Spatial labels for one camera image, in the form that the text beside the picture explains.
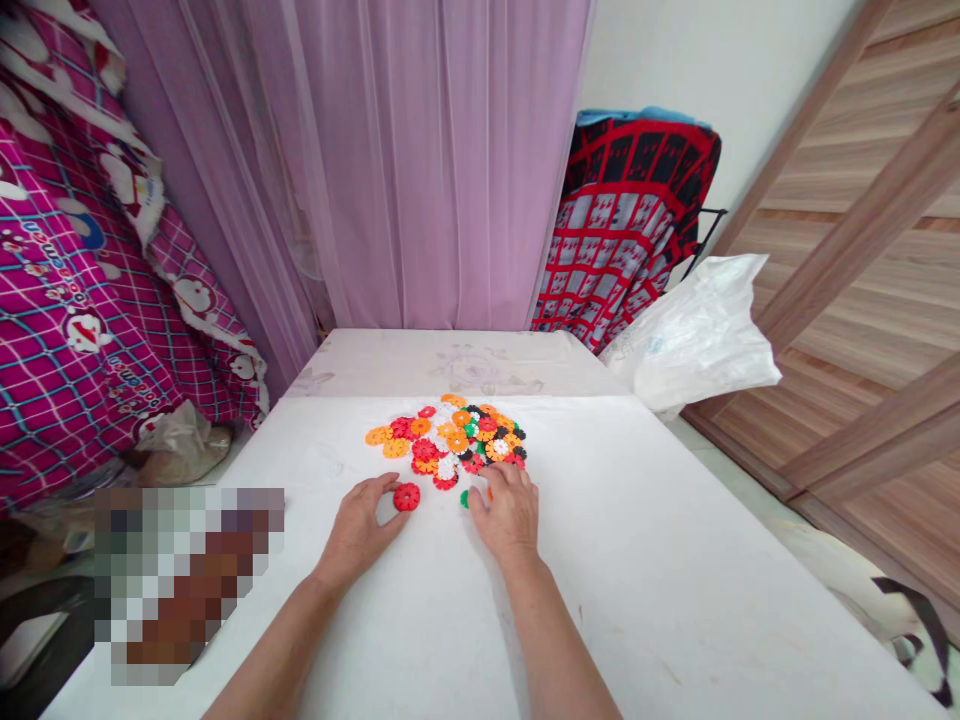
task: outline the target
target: white table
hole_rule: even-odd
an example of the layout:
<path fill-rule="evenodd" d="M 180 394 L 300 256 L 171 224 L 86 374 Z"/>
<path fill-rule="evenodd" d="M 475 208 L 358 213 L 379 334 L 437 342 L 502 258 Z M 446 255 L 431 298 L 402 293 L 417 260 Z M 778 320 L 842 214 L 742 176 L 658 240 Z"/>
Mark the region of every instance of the white table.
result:
<path fill-rule="evenodd" d="M 495 392 L 482 395 L 469 377 L 452 382 L 527 431 L 528 469 L 541 486 L 541 553 L 624 717 L 943 718 L 913 678 L 575 342 L 563 335 L 334 332 L 220 483 L 285 488 L 282 552 L 174 687 L 110 687 L 106 662 L 91 656 L 44 717 L 199 717 L 315 563 L 347 489 L 386 470 L 404 473 L 408 462 L 365 445 L 366 430 L 450 390 L 443 371 L 431 372 L 437 353 L 486 347 L 493 361 L 485 372 L 493 376 L 480 384 Z M 470 364 L 457 372 L 469 374 Z M 333 376 L 318 381 L 326 373 Z M 535 381 L 542 385 L 531 386 Z M 518 386 L 527 392 L 512 394 Z M 344 602 L 304 692 L 302 717 L 527 714 L 509 605 L 459 504 L 461 486 L 443 493 L 418 480 L 420 508 Z"/>

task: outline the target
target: wooden wardrobe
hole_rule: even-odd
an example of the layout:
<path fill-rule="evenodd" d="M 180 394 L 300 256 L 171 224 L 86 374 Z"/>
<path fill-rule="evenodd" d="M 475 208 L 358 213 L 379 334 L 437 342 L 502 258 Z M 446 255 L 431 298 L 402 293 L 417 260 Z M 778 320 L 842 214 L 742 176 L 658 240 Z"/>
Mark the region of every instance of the wooden wardrobe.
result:
<path fill-rule="evenodd" d="M 960 0 L 867 0 L 717 242 L 776 387 L 683 414 L 960 641 Z"/>

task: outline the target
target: red and black cloth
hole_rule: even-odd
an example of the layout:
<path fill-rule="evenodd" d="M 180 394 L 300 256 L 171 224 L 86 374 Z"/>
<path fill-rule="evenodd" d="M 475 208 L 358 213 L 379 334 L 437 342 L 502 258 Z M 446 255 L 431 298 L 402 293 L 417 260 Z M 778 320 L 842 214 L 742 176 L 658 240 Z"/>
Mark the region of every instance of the red and black cloth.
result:
<path fill-rule="evenodd" d="M 577 127 L 531 330 L 599 353 L 697 247 L 720 159 L 709 128 L 660 120 Z"/>

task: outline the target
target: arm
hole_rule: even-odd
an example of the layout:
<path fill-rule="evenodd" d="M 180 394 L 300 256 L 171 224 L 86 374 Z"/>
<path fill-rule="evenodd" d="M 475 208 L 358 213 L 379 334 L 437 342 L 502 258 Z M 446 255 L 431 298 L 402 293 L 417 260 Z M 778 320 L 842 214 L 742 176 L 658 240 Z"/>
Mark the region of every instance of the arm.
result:
<path fill-rule="evenodd" d="M 472 488 L 470 514 L 506 581 L 533 717 L 621 717 L 537 552 L 539 489 L 509 463 L 494 463 L 480 475 L 490 483 L 493 502 L 487 510 Z"/>
<path fill-rule="evenodd" d="M 397 473 L 386 473 L 364 480 L 347 493 L 317 566 L 291 593 L 204 718 L 294 716 L 313 658 L 340 601 L 410 518 L 410 513 L 400 513 L 383 527 L 377 525 L 377 501 L 397 488 L 397 477 Z"/>

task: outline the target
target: sheer curtain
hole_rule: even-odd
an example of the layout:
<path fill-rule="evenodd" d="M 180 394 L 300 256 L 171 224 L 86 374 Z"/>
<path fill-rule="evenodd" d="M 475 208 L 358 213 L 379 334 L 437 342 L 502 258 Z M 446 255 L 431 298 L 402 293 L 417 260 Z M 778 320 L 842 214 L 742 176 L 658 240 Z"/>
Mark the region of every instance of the sheer curtain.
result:
<path fill-rule="evenodd" d="M 592 0 L 94 5 L 131 75 L 156 76 L 131 110 L 169 175 L 194 166 L 206 198 L 175 199 L 212 207 L 222 252 L 205 250 L 235 266 L 238 305 L 288 365 L 304 360 L 312 314 L 524 328 Z M 171 115 L 180 153 L 153 137 Z"/>
<path fill-rule="evenodd" d="M 127 60 L 124 104 L 164 159 L 167 192 L 265 356 L 279 398 L 316 350 L 324 308 L 311 302 L 289 249 L 298 223 L 267 108 L 245 92 L 259 83 L 236 62 L 243 35 L 224 25 L 236 14 L 211 2 L 91 5 Z"/>

